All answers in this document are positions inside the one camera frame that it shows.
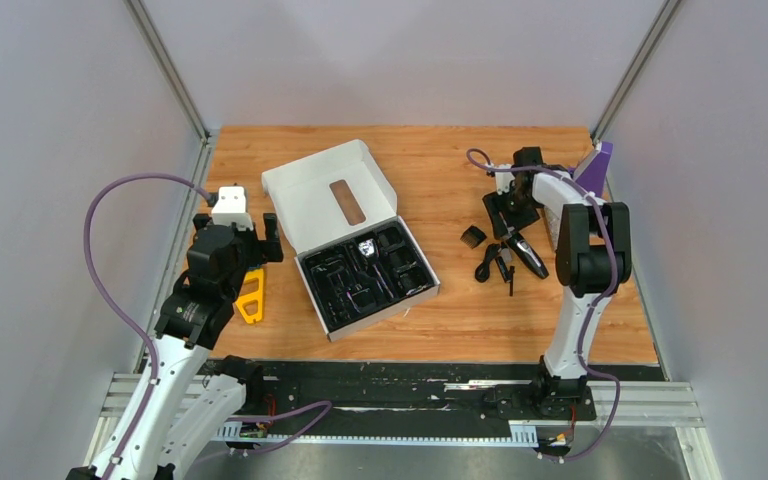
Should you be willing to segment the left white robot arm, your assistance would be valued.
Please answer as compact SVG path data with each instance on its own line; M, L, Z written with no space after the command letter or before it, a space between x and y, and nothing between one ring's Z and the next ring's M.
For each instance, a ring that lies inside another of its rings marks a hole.
M187 389L234 315L247 273L283 259L278 220L263 216L265 236L216 214L198 214L187 267L164 301L150 360L125 411L92 462L70 479L182 479L219 427L236 411L266 400L260 366L226 357L207 389L185 413Z

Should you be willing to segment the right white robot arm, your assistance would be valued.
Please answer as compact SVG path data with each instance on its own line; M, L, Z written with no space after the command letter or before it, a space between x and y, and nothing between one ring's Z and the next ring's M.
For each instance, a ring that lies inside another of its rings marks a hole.
M606 202L576 182L571 171L544 163L537 147L517 151L510 164L495 164L471 148L467 159L495 181L483 202L494 237L541 278L545 262L522 229L540 216L557 222L555 272L563 287L552 342L540 359L531 403L544 417L556 417L584 397L589 352L604 308L632 270L630 213L622 202Z

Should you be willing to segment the black silver hair clipper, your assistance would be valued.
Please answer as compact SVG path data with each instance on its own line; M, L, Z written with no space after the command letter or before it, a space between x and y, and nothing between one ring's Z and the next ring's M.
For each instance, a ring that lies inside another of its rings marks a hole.
M505 243L535 276L540 279L546 279L549 276L545 262L519 232L512 232Z

